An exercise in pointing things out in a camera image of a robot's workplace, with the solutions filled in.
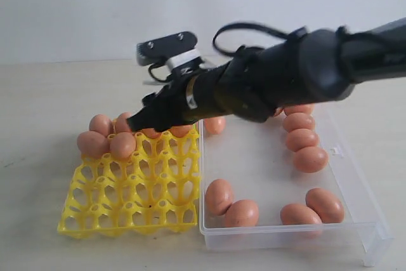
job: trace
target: clear plastic box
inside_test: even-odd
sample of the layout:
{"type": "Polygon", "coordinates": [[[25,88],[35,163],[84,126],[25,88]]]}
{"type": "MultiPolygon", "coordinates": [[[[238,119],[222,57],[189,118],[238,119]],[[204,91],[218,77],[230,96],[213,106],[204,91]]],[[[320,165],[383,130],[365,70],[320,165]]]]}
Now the clear plastic box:
{"type": "Polygon", "coordinates": [[[380,207],[355,162],[329,111],[328,103],[317,105],[313,116],[320,146],[329,153],[329,164],[314,174],[296,171],[285,145],[282,129],[284,114],[256,124],[235,116],[226,118],[221,135],[209,136],[199,124],[201,184],[200,231],[206,247],[214,251],[260,248],[324,248],[360,244],[365,250],[363,263],[374,266],[393,238],[380,207]],[[259,206],[256,227],[225,228],[222,217],[206,211],[204,193],[217,178],[228,180],[235,200],[252,199],[259,206]],[[342,223],[323,225],[282,225],[280,209],[293,202],[305,203],[313,187],[335,193],[346,209],[342,223]],[[317,238],[306,231],[322,230],[317,238]]]}

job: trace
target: brown egg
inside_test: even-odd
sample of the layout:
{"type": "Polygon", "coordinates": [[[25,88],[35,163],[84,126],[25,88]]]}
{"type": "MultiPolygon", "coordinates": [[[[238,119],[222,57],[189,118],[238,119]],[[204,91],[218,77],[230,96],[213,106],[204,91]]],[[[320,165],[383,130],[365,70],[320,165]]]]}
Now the brown egg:
{"type": "Polygon", "coordinates": [[[132,133],[118,133],[110,142],[110,152],[117,160],[127,159],[135,148],[136,141],[132,133]]]}
{"type": "Polygon", "coordinates": [[[287,149],[297,152],[308,146],[317,146],[319,141],[318,135],[313,130],[299,128],[287,134],[285,144],[287,149]]]}
{"type": "Polygon", "coordinates": [[[289,114],[282,123],[283,128],[290,133],[299,128],[315,129],[315,120],[312,116],[302,112],[289,114]]]}
{"type": "Polygon", "coordinates": [[[93,159],[99,159],[108,152],[108,140],[95,131],[81,133],[76,143],[82,154],[93,159]]]}
{"type": "Polygon", "coordinates": [[[255,227],[259,220],[258,205],[253,200],[239,200],[233,203],[224,217],[224,224],[232,227],[255,227]]]}
{"type": "Polygon", "coordinates": [[[204,200],[210,213],[223,215],[234,201],[233,188],[227,180],[216,179],[208,186],[204,200]]]}
{"type": "Polygon", "coordinates": [[[279,116],[283,111],[284,109],[282,107],[277,108],[273,117],[279,116]]]}
{"type": "Polygon", "coordinates": [[[219,135],[226,127],[225,117],[211,117],[203,121],[204,127],[206,127],[207,132],[211,135],[219,135]]]}
{"type": "Polygon", "coordinates": [[[145,128],[142,130],[144,135],[149,139],[156,139],[159,138],[162,133],[157,132],[153,128],[145,128]]]}
{"type": "Polygon", "coordinates": [[[325,168],[329,155],[320,147],[305,147],[294,153],[293,165],[303,173],[316,173],[325,168]]]}
{"type": "Polygon", "coordinates": [[[104,114],[95,115],[89,123],[89,130],[95,131],[103,136],[111,135],[113,131],[113,122],[104,114]]]}
{"type": "Polygon", "coordinates": [[[344,220],[343,204],[329,190],[309,190],[306,194],[306,205],[319,215],[323,223],[341,223],[344,220]]]}
{"type": "Polygon", "coordinates": [[[177,138],[183,138],[191,130],[192,125],[173,126],[169,131],[177,138]]]}
{"type": "MultiPolygon", "coordinates": [[[[319,215],[314,210],[299,203],[290,203],[280,210],[280,220],[284,225],[319,225],[322,223],[319,215]]],[[[305,237],[316,237],[322,232],[303,232],[305,237]]]]}
{"type": "Polygon", "coordinates": [[[127,124],[127,120],[129,117],[132,116],[132,113],[130,112],[123,112],[119,117],[117,118],[117,121],[115,122],[115,133],[130,133],[131,129],[127,124]]]}
{"type": "Polygon", "coordinates": [[[306,104],[306,105],[297,105],[297,106],[290,106],[285,107],[284,112],[285,115],[295,114],[297,112],[301,112],[304,114],[311,114],[313,109],[315,108],[314,104],[306,104]]]}

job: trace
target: yellow egg tray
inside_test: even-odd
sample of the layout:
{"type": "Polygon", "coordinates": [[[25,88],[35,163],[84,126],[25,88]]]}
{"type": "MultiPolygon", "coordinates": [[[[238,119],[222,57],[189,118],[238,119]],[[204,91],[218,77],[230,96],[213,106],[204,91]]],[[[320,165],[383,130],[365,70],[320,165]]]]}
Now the yellow egg tray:
{"type": "Polygon", "coordinates": [[[184,232],[197,225],[199,157],[196,126],[183,138],[165,131],[149,139],[135,133],[136,150],[125,161],[109,153],[82,155],[57,231],[82,239],[95,233],[184,232]]]}

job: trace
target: white wall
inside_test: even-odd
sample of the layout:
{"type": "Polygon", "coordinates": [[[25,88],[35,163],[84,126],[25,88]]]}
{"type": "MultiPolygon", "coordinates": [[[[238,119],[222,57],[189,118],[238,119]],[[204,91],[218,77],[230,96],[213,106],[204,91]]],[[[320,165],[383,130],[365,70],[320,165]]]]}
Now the white wall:
{"type": "Polygon", "coordinates": [[[131,58],[135,43],[180,30],[213,54],[213,34],[235,20],[364,30],[404,16],[406,0],[0,0],[0,63],[131,58]]]}

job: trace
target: white table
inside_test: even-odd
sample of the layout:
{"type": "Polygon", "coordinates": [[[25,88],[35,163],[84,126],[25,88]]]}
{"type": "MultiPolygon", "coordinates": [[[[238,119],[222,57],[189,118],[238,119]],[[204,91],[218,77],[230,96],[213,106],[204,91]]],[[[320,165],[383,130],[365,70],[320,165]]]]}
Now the white table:
{"type": "MultiPolygon", "coordinates": [[[[211,253],[197,227],[156,239],[126,234],[78,241],[58,235],[79,165],[76,136],[97,113],[136,112],[155,88],[141,85],[146,69],[131,61],[2,66],[0,76],[1,271],[363,269],[352,249],[211,253]]],[[[376,270],[406,269],[405,81],[363,84],[336,109],[396,238],[376,270]]]]}

